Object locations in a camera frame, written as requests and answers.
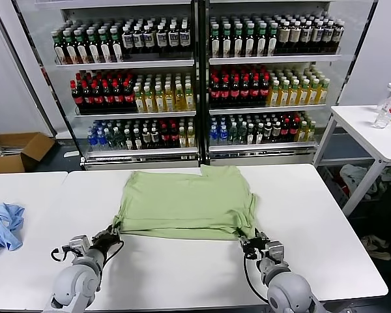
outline water bottle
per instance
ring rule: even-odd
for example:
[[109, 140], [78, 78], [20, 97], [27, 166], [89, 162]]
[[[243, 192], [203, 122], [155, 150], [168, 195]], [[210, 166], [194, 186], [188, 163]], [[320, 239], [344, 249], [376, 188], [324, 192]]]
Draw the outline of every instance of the water bottle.
[[88, 133], [87, 140], [89, 141], [90, 151], [97, 151], [98, 140], [96, 135], [93, 133], [92, 130], [89, 130], [87, 133]]
[[216, 130], [216, 125], [211, 125], [210, 129], [210, 145], [217, 145], [217, 130]]
[[220, 128], [219, 145], [227, 145], [227, 129], [226, 125]]
[[100, 144], [101, 151], [105, 151], [105, 150], [109, 149], [107, 139], [106, 139], [105, 135], [103, 135], [102, 130], [97, 130], [97, 140], [98, 140], [98, 143]]
[[391, 97], [387, 99], [374, 122], [376, 128], [385, 128], [391, 122]]
[[382, 99], [377, 106], [377, 111], [381, 112], [382, 108], [386, 105], [386, 101], [391, 97], [391, 83], [388, 83], [388, 96]]

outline table leg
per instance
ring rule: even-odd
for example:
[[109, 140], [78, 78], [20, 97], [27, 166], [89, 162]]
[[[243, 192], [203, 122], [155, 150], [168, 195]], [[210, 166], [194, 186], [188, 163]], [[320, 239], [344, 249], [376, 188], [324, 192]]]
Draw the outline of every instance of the table leg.
[[334, 116], [332, 114], [332, 116], [330, 116], [330, 119], [328, 120], [328, 124], [327, 124], [326, 130], [325, 130], [325, 133], [323, 134], [323, 137], [321, 138], [319, 147], [317, 148], [317, 151], [313, 157], [313, 161], [311, 162], [315, 168], [317, 168], [319, 166], [319, 163], [323, 157], [323, 153], [326, 150], [327, 144], [328, 144], [330, 137], [332, 136], [333, 131], [334, 131], [337, 124], [338, 124], [338, 122], [335, 121]]
[[358, 188], [356, 188], [352, 196], [349, 198], [349, 201], [343, 207], [342, 211], [346, 217], [348, 217], [353, 212], [359, 201], [362, 200], [366, 192], [369, 190], [369, 188], [371, 188], [371, 185], [378, 178], [386, 165], [386, 162], [375, 159], [375, 162], [372, 164], [363, 180], [359, 183]]

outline plastic bottle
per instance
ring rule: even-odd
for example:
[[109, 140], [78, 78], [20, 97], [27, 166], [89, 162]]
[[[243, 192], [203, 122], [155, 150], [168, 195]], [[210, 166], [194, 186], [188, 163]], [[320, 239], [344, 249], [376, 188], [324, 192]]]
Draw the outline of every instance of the plastic bottle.
[[385, 106], [379, 112], [374, 126], [376, 128], [385, 128], [391, 121], [391, 97], [387, 99]]

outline black cable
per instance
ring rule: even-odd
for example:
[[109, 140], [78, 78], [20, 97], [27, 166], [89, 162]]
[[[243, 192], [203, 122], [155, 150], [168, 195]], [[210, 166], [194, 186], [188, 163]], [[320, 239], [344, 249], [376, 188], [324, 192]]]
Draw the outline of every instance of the black cable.
[[110, 259], [111, 259], [112, 257], [114, 257], [114, 256], [123, 248], [123, 246], [124, 246], [124, 241], [123, 241], [123, 240], [120, 240], [120, 243], [122, 244], [122, 245], [120, 246], [120, 248], [118, 248], [118, 249], [115, 251], [115, 253], [113, 253], [111, 256], [109, 256], [109, 258], [104, 262], [103, 267], [108, 263], [108, 261], [110, 261]]
[[266, 304], [269, 305], [268, 300], [266, 300], [262, 295], [260, 295], [259, 292], [256, 291], [256, 289], [254, 288], [254, 286], [253, 286], [252, 283], [250, 282], [249, 274], [248, 274], [248, 269], [247, 269], [247, 267], [246, 267], [246, 256], [243, 256], [243, 269], [244, 269], [244, 271], [245, 271], [246, 281], [248, 282], [248, 285], [249, 285], [250, 289], [253, 291], [254, 294], [256, 294], [256, 296], [257, 296], [258, 298], [260, 298], [260, 300], [262, 300], [263, 302], [265, 302]]

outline cable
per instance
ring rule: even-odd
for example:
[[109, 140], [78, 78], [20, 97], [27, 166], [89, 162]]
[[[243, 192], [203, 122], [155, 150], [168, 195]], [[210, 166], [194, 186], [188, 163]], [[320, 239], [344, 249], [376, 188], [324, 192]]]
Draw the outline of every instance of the cable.
[[253, 291], [254, 294], [256, 294], [256, 296], [258, 298], [260, 298], [260, 300], [262, 300], [263, 302], [265, 302], [266, 304], [269, 305], [268, 300], [266, 300], [262, 295], [260, 295], [259, 292], [256, 291], [256, 289], [254, 288], [254, 286], [250, 282], [248, 269], [246, 268], [246, 255], [243, 256], [243, 269], [244, 269], [244, 272], [245, 272], [246, 281], [248, 282], [248, 285], [249, 285], [250, 289]]

